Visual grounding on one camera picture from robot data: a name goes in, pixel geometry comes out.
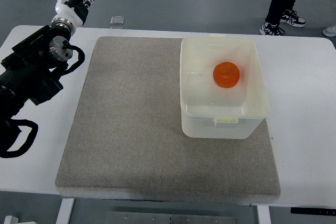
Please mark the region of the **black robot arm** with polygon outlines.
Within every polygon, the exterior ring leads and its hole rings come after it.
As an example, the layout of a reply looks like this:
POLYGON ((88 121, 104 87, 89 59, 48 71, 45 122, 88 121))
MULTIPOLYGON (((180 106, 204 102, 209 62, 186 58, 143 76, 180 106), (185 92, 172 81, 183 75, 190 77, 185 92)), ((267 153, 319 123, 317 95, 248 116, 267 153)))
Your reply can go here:
POLYGON ((51 25, 37 30, 12 48, 1 61, 1 157, 14 158, 32 146, 38 124, 14 119, 27 100, 39 105, 63 89, 60 78, 75 71, 85 60, 85 53, 70 44, 74 25, 65 18, 55 18, 51 25))

